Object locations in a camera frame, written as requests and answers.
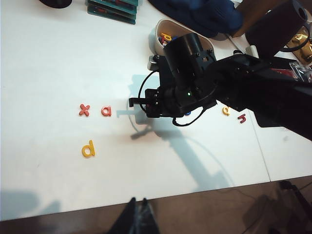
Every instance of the black cable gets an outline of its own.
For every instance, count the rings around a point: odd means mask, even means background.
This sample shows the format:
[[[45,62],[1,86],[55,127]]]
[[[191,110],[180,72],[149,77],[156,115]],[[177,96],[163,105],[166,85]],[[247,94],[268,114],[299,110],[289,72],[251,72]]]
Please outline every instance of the black cable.
[[[140,96],[141,96],[141,92],[142,92],[142,89],[143,89],[143,86],[144,86],[145,82],[146,82],[147,79],[148,79],[153,73],[155,73],[155,72],[158,72],[158,70],[152,71],[152,72],[144,79],[144,81],[142,82],[141,87],[140,87],[140,90],[139,90],[139,92],[138,92],[138,96],[137,96],[138,98],[140,98]],[[146,113],[146,110],[144,109],[144,107],[142,106],[142,104],[140,104],[140,107],[141,107],[142,111],[144,111],[144,112]]]
[[[249,230],[249,228],[251,228],[262,216],[263,216],[263,213],[264,213],[264,210],[265,210],[265,207],[266,207],[266,205],[267,205],[267,203],[268,203],[268,199],[266,200],[266,202],[264,203],[264,205],[263,205],[263,208],[262,208],[262,212],[261,212],[261,214],[259,215],[259,217],[258,218],[256,218],[255,219],[255,221],[254,222],[252,222],[252,224],[251,225],[249,225],[249,227],[248,228],[246,228],[245,229],[245,231],[243,231],[242,232],[242,234],[244,234],[244,233],[246,233],[246,231],[248,231]]]
[[[192,123],[194,123],[196,120],[198,120],[199,117],[201,117],[201,115],[202,115],[205,111],[206,111],[206,110],[203,109],[203,110],[200,112],[200,114],[199,114],[192,122],[190,122],[190,123],[179,124],[179,123],[176,122],[176,118],[173,118],[173,119],[172,119],[172,124],[175,125],[175,126],[177,126],[177,127],[186,127],[186,126],[189,126],[189,125],[191,125]]]
[[[310,182],[309,184],[306,184],[305,186],[301,187],[299,190],[303,190],[305,188],[307,188],[308,186],[310,186],[312,184],[312,182]]]
[[[294,52],[294,51],[296,51],[296,50],[301,49],[303,46],[305,46],[305,45],[309,42],[310,37],[311,37],[311,32],[310,32],[310,28],[309,28],[308,23],[306,22],[306,23],[303,25],[303,27],[305,27],[305,28],[307,29],[307,31],[308,31],[307,39],[306,39],[303,43],[301,43],[300,45],[298,45],[298,46],[291,47],[291,48],[286,48],[286,47],[285,47],[285,48],[280,49],[280,51],[282,51],[282,52]]]

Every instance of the yellow letter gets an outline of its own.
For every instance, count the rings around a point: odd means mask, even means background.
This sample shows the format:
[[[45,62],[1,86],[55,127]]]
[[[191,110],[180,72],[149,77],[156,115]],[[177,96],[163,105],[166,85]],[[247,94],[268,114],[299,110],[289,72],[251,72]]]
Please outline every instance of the yellow letter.
[[[164,34],[164,33],[162,33],[161,35],[165,37],[166,41],[171,41],[172,40],[170,35],[167,35],[167,34]]]
[[[90,145],[85,145],[85,146],[82,147],[82,154],[83,154],[84,157],[91,157],[91,156],[95,156],[96,155],[96,152],[95,152],[94,146],[93,146],[93,142],[91,140],[89,141],[89,144]]]
[[[229,116],[230,115],[230,108],[228,106],[223,107],[222,113],[225,114],[226,116]]]

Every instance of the robotic arm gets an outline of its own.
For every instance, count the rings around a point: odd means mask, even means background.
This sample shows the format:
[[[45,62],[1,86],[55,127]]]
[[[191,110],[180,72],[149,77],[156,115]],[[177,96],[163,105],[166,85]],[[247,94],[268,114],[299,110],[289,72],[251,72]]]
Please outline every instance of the robotic arm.
[[[312,140],[312,85],[270,69],[270,64],[248,56],[234,55],[216,61],[204,51],[197,34],[187,34],[164,47],[165,57],[154,56],[160,86],[145,90],[145,98],[130,98],[129,105],[145,104],[147,117],[172,117],[176,126],[187,126],[216,100],[242,111],[246,108]],[[177,117],[198,107],[202,113],[180,125]]]

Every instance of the stack of books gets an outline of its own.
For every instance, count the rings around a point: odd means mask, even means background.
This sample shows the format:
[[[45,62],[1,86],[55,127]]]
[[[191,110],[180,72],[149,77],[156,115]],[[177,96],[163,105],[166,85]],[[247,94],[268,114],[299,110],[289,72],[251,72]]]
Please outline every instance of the stack of books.
[[[135,24],[138,0],[88,0],[88,13]]]

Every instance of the table surface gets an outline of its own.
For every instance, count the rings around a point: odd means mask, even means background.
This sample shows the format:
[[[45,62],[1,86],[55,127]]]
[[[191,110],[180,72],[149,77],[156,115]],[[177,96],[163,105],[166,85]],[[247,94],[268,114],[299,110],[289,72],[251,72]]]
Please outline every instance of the table surface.
[[[311,142],[258,128],[251,111],[227,117],[219,103],[178,128],[127,107],[165,18],[146,0],[136,25],[89,15],[83,1],[1,3],[1,220],[312,174]],[[222,36],[211,42],[217,59],[233,54]],[[158,85],[153,75],[146,88]],[[89,117],[78,115],[81,103]],[[108,105],[112,116],[103,117]],[[86,159],[89,140],[96,155]]]

